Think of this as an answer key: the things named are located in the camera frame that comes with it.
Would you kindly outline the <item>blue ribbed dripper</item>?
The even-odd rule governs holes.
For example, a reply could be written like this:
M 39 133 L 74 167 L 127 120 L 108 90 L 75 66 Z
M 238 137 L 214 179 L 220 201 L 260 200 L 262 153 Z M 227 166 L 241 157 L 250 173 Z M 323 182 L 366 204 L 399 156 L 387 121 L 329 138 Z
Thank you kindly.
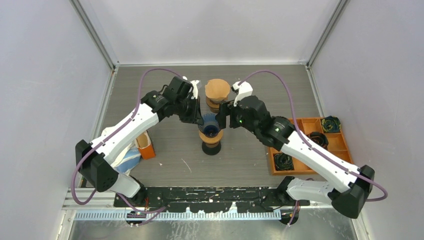
M 204 114 L 202 116 L 204 124 L 198 125 L 198 130 L 206 134 L 208 137 L 214 137 L 218 134 L 219 131 L 221 131 L 215 116 L 216 115 L 214 113 Z

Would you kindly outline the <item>brown paper coffee filter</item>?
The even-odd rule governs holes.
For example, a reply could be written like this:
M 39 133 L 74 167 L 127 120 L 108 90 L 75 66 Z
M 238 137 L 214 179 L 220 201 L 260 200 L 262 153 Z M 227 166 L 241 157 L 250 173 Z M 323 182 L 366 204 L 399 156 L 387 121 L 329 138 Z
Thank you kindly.
M 219 78 L 211 79 L 205 86 L 205 95 L 214 101 L 221 101 L 228 97 L 230 85 L 227 81 Z

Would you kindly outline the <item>red black carafe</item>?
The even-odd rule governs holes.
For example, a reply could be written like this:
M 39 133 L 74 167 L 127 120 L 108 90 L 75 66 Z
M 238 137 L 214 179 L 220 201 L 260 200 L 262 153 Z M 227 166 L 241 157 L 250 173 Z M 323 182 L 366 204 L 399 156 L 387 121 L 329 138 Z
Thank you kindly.
M 205 142 L 202 142 L 201 148 L 202 151 L 209 156 L 217 155 L 221 151 L 221 142 L 217 142 L 214 144 L 208 144 Z

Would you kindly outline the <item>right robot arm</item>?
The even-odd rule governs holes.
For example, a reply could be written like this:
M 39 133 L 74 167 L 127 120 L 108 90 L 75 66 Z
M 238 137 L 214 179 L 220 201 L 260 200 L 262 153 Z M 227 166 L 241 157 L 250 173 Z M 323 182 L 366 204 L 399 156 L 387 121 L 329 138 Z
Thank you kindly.
M 359 216 L 372 191 L 373 168 L 358 167 L 330 153 L 296 129 L 289 119 L 271 116 L 264 102 L 254 95 L 238 103 L 221 103 L 215 118 L 220 128 L 224 129 L 226 123 L 233 129 L 243 127 L 263 145 L 301 161 L 325 178 L 325 181 L 312 181 L 286 176 L 276 190 L 281 204 L 314 201 L 332 205 L 345 217 Z

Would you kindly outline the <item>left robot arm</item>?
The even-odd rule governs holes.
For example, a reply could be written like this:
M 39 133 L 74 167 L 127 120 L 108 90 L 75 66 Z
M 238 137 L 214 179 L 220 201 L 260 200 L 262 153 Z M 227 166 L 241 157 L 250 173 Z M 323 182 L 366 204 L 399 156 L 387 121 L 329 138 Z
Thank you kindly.
M 141 206 L 146 200 L 141 183 L 118 172 L 112 164 L 138 136 L 165 118 L 176 115 L 183 123 L 202 124 L 200 85 L 199 80 L 187 81 L 175 76 L 162 92 L 148 92 L 111 133 L 76 144 L 78 172 L 97 192 L 113 191 L 125 196 L 133 206 Z

